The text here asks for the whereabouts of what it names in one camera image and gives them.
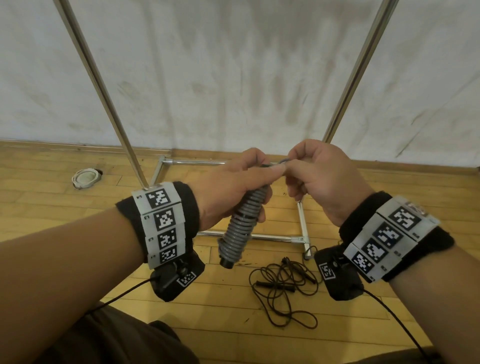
person's left hand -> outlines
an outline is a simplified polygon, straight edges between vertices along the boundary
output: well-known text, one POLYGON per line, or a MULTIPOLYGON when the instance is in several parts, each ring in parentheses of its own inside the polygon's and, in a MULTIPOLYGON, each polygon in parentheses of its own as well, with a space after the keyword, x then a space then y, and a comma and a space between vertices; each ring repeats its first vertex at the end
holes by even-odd
MULTIPOLYGON (((247 191, 269 185, 283 175, 286 168, 284 164, 258 168, 261 164, 269 163, 264 152, 250 148, 238 158, 223 166, 214 167, 211 172, 189 182, 188 185, 195 195, 200 211, 200 231, 207 230, 221 219, 230 216, 247 191)), ((268 186, 264 204, 271 197, 272 188, 268 186)), ((265 221, 263 207, 258 221, 265 221)))

coiled gray rope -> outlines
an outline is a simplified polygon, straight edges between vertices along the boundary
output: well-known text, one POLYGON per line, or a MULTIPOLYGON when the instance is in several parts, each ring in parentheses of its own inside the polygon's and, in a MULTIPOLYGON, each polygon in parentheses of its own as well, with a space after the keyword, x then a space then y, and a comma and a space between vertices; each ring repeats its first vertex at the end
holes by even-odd
POLYGON ((224 236, 218 239, 220 265, 232 269, 241 259, 241 254, 253 228, 257 224, 258 215, 265 201, 268 186, 248 191, 240 202, 240 207, 234 212, 224 236))

wristband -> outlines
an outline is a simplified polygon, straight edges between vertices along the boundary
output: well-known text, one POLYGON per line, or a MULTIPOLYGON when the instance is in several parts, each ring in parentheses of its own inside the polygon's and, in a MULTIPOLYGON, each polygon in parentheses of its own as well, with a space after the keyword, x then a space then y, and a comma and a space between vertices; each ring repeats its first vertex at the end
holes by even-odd
POLYGON ((344 255, 371 283, 389 281, 426 255, 453 246, 439 223, 407 199, 382 191, 365 199, 339 233, 344 255))
POLYGON ((151 269, 176 260, 193 249, 200 213, 190 187, 164 182, 132 193, 116 204, 132 224, 151 269))

baseboard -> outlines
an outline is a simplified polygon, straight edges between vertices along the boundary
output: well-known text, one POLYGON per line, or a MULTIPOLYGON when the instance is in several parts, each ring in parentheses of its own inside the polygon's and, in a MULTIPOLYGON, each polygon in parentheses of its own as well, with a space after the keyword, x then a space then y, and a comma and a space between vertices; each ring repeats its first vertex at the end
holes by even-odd
MULTIPOLYGON (((0 139, 0 146, 15 147, 15 148, 32 148, 38 150, 66 150, 66 151, 84 151, 84 152, 101 152, 101 153, 124 153, 121 146, 93 146, 84 144, 63 144, 63 143, 48 143, 48 142, 28 142, 16 140, 2 140, 0 139)), ((172 156, 174 158, 188 158, 188 159, 215 159, 215 160, 229 160, 237 157, 238 152, 214 152, 208 150, 188 150, 188 149, 154 149, 154 148, 139 148, 134 147, 134 152, 141 156, 172 156)), ((285 156, 269 155, 272 162, 279 161, 285 156)), ((463 175, 478 175, 478 168, 469 167, 450 167, 450 166, 434 166, 427 164, 413 164, 413 163, 393 163, 393 162, 379 162, 371 160, 354 160, 357 168, 369 170, 391 170, 391 171, 405 171, 405 172, 422 172, 422 173, 441 173, 441 174, 463 174, 463 175)))

metal frame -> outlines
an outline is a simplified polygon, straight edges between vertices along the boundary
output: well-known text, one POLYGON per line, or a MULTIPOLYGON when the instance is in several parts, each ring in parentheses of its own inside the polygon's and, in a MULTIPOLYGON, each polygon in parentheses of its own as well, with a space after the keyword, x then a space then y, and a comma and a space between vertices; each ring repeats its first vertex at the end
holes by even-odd
MULTIPOLYGON (((148 188, 150 185, 154 185, 158 181, 158 177, 164 167, 164 165, 208 165, 208 166, 217 166, 224 164, 225 161, 220 160, 186 160, 186 159, 172 159, 167 158, 167 156, 160 156, 158 160, 157 167, 155 169, 154 175, 148 184, 145 175, 140 167, 138 159, 132 149, 132 145, 128 140, 126 132, 121 124, 120 118, 118 116, 117 111, 115 110, 115 106, 108 94, 107 87, 103 82, 103 79, 100 75, 100 71, 98 70, 95 60, 88 48, 87 42, 83 33, 80 29, 80 26, 77 22, 75 14, 73 13, 72 7, 69 3, 69 0, 53 0, 55 3, 57 10, 60 14, 60 17, 67 28, 67 31, 72 39, 75 48, 77 49, 78 55, 80 56, 85 69, 92 81, 92 84, 98 94, 100 101, 105 109, 105 112, 112 123, 112 126, 117 133, 117 136, 120 140, 120 143, 125 150, 125 154, 127 155, 130 164, 132 165, 135 174, 140 181, 142 187, 148 188)), ((335 135, 335 132, 347 111, 347 107, 357 89, 358 84, 372 58, 373 53, 382 37, 384 30, 390 20, 393 11, 398 3, 398 0, 383 0, 377 15, 370 27, 370 31, 365 39, 363 47, 360 51, 360 54, 355 62, 355 66, 350 74, 348 82, 344 88, 343 94, 338 101, 336 106, 335 112, 328 124, 328 127, 325 131, 323 141, 325 143, 330 143, 335 135)), ((254 239, 258 240, 267 240, 267 241, 274 241, 274 242, 288 242, 288 243, 300 243, 304 246, 304 251, 307 259, 313 258, 312 253, 310 251, 310 238, 308 236, 307 231, 307 223, 305 221, 305 214, 303 213, 303 204, 301 201, 297 203, 297 208, 299 211, 299 218, 300 218, 300 226, 302 231, 302 236, 281 236, 281 235, 265 235, 265 234, 252 234, 254 239)), ((223 231, 201 231, 198 233, 200 236, 215 236, 220 237, 223 236, 223 231)))

